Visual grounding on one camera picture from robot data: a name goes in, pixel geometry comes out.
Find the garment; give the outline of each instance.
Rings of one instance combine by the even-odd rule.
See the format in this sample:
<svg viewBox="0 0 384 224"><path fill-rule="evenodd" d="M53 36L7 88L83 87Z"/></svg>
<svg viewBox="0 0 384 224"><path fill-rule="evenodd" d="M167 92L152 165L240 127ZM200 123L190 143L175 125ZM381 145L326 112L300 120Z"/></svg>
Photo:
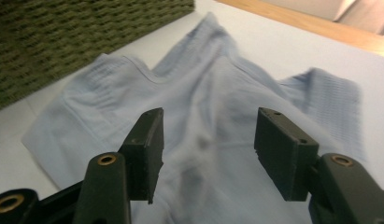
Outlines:
<svg viewBox="0 0 384 224"><path fill-rule="evenodd" d="M304 76L333 85L293 79L278 84L239 57L232 38L208 14L151 71L137 58L101 55L39 115L22 141L65 188L83 178L90 158L117 151L143 112L162 107L164 166L153 205L132 202L134 223L310 223L306 203L282 200L253 149L258 108L268 107L318 141L320 153L354 153L344 147L348 140L333 138L336 123L319 125L338 119L338 113L317 119L310 112L322 100L306 97L304 89L325 93L336 86L339 91L329 94L336 97L358 92L356 87L319 69ZM358 101L342 103L358 107ZM354 108L335 104L333 112ZM351 116L344 123L357 121Z"/></svg>

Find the wicker basket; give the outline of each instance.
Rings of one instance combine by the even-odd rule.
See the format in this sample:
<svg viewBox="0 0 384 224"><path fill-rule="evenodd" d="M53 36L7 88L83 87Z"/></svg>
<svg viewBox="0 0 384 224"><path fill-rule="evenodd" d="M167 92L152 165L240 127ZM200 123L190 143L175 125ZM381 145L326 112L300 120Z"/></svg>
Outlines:
<svg viewBox="0 0 384 224"><path fill-rule="evenodd" d="M193 11L193 0L0 1L0 109Z"/></svg>

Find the wooden strip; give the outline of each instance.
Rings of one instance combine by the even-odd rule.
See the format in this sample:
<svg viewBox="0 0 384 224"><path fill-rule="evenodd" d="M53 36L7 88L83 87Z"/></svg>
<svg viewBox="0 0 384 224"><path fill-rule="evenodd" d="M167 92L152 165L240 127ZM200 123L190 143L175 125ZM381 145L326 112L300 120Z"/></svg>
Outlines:
<svg viewBox="0 0 384 224"><path fill-rule="evenodd" d="M381 35L375 35L347 25L277 7L259 0L217 1L384 56L384 36Z"/></svg>

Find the crumpled cloth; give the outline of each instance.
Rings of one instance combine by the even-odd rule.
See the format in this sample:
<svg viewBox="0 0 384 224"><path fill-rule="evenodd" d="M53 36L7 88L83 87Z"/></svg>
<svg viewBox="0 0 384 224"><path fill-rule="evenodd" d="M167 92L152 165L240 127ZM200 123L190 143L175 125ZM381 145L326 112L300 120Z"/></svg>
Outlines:
<svg viewBox="0 0 384 224"><path fill-rule="evenodd" d="M153 205L132 202L133 223L311 223L307 203L284 202L258 161L258 108L285 114L320 154L364 160L359 99L355 84L317 68L275 81L208 14L152 70L101 55L22 141L63 189L92 157L117 151L143 112L162 107L164 166Z"/></svg>

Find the basket weave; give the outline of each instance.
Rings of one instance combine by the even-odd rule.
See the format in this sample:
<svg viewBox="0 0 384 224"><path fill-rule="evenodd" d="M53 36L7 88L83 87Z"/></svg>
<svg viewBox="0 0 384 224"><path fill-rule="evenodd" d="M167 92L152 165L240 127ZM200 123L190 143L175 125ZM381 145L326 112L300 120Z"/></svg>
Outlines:
<svg viewBox="0 0 384 224"><path fill-rule="evenodd" d="M0 109L192 11L193 0L0 1Z"/></svg>

